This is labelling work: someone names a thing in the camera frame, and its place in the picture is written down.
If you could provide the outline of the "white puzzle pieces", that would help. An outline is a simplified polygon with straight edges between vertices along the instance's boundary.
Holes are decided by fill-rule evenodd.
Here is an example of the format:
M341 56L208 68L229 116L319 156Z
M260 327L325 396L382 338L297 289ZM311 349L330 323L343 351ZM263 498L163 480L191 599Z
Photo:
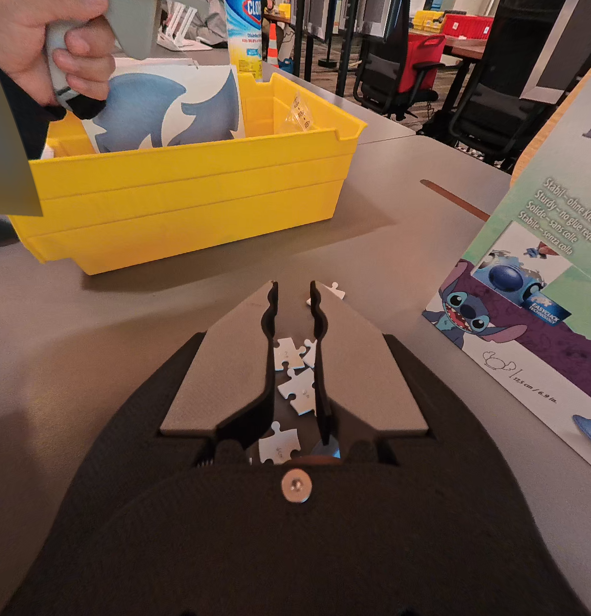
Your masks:
M338 282L326 288L339 299L345 297L345 291L338 289ZM315 360L317 341L306 339L303 347L296 348L292 338L278 339L274 348L275 368L277 372L286 371L287 381L278 384L280 395L289 402L297 416L313 413L316 418L315 402Z

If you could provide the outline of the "person's left hand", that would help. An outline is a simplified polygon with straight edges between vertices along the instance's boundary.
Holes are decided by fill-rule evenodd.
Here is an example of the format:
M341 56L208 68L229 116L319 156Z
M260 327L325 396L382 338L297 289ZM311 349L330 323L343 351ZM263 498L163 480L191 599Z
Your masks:
M106 100L115 69L115 35L104 17L108 7L108 1L0 1L0 69L39 105L55 106L43 51L46 26L80 21L82 27L69 30L64 48L51 58L73 90Z

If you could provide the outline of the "clear plastic bag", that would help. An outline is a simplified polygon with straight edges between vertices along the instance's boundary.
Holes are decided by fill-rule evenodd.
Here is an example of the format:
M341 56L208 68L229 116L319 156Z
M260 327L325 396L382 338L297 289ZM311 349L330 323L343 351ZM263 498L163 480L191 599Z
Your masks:
M291 98L273 96L273 135L310 133L321 129L313 115L314 94L303 90Z

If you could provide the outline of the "wooden desk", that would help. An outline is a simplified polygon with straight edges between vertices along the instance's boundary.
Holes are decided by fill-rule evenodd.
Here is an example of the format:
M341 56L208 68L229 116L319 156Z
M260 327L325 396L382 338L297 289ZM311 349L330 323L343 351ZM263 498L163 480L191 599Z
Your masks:
M443 54L461 60L480 61L483 57L487 39L446 36Z

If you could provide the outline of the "office chair with red bag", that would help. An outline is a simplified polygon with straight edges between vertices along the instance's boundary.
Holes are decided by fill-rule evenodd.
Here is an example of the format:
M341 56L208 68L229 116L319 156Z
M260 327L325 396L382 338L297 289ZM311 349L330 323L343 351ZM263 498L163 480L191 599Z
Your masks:
M362 52L355 76L353 97L362 107L402 121L414 116L415 104L438 100L434 90L445 35L408 33L400 42L370 44Z

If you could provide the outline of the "cartoon printed puzzle box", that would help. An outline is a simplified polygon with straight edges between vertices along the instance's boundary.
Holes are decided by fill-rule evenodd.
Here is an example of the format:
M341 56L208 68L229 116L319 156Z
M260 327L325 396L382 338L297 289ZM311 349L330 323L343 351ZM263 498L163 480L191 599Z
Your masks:
M591 465L591 79L423 317Z

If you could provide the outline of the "card with blue ear shapes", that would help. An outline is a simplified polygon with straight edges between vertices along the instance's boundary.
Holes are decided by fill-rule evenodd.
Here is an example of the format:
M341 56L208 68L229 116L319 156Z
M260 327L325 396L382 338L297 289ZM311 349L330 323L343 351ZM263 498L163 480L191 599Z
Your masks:
M82 123L97 153L245 137L236 70L194 61L147 64L120 58L105 108Z

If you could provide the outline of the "row of yellow bins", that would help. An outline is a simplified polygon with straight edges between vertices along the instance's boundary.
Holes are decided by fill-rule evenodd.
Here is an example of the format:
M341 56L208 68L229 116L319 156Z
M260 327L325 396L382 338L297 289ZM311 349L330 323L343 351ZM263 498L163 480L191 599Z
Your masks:
M411 18L411 28L416 31L441 33L445 21L444 11L416 11Z

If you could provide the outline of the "black office chair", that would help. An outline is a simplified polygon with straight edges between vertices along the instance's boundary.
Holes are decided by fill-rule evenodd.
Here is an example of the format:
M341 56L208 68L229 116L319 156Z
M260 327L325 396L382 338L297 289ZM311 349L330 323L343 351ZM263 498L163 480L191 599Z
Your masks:
M564 1L500 1L482 58L452 112L439 110L418 134L476 150L507 173L552 107L521 98Z

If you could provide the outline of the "red storage bin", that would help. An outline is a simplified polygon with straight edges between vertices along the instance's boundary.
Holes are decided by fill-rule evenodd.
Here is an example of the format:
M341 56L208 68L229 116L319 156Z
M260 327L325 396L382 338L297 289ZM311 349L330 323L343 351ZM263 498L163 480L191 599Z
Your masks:
M441 33L454 38L486 40L493 22L494 17L446 13Z

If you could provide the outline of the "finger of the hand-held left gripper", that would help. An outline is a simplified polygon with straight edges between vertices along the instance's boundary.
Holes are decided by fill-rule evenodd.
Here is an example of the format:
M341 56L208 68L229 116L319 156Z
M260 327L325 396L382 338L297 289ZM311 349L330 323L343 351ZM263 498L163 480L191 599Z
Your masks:
M30 164L1 84L0 214L35 218L43 216Z

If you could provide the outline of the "white cardboard box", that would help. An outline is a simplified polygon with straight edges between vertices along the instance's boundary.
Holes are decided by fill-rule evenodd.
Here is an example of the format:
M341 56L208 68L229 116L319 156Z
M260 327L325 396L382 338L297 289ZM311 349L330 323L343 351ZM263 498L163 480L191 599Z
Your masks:
M130 57L116 57L115 66L117 71L140 69L145 66L157 66L157 65L196 65L197 62L189 57L154 57L146 58L144 60L137 60Z

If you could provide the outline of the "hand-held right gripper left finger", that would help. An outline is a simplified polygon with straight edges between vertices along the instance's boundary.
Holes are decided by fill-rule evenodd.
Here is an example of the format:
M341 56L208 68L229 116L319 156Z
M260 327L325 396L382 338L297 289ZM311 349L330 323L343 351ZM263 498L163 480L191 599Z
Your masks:
M252 445L275 408L278 283L269 281L213 324L159 428L165 437Z

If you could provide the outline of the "grey room divider panels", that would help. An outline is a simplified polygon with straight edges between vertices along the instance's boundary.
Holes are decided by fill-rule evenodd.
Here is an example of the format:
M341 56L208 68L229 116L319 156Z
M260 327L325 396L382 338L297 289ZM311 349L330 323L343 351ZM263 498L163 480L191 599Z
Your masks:
M302 44L305 44L304 80L310 81L314 42L342 38L336 95L343 97L353 40L387 41L394 33L409 30L410 1L291 1L290 26L294 30L292 74L300 76Z

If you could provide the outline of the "disinfecting wipes canister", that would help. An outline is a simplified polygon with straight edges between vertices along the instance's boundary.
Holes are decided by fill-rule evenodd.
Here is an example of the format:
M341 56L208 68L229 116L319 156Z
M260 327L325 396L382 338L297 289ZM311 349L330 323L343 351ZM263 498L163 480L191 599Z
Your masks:
M225 1L230 63L262 81L262 1Z

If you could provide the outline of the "yellow plastic bin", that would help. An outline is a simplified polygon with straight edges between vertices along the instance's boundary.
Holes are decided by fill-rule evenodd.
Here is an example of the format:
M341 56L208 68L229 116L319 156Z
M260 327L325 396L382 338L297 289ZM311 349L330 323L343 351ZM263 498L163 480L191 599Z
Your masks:
M43 216L9 218L20 242L96 275L331 219L367 124L280 73L238 80L244 139L91 153L80 120L53 124L55 157L30 162ZM303 90L321 129L273 135L273 96Z

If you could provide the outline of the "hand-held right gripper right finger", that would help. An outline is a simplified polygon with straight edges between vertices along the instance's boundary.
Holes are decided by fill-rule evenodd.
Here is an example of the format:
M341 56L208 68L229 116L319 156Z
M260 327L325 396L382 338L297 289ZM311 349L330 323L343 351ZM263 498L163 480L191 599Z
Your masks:
M323 444L426 435L429 425L382 331L318 281L310 283L310 300Z

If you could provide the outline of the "person's left forearm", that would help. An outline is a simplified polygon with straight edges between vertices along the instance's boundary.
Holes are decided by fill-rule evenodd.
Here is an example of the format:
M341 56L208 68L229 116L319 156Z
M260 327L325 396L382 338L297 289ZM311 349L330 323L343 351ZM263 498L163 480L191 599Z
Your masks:
M28 160L40 159L50 123L62 120L67 111L57 106L41 106L0 68L0 84L17 125Z

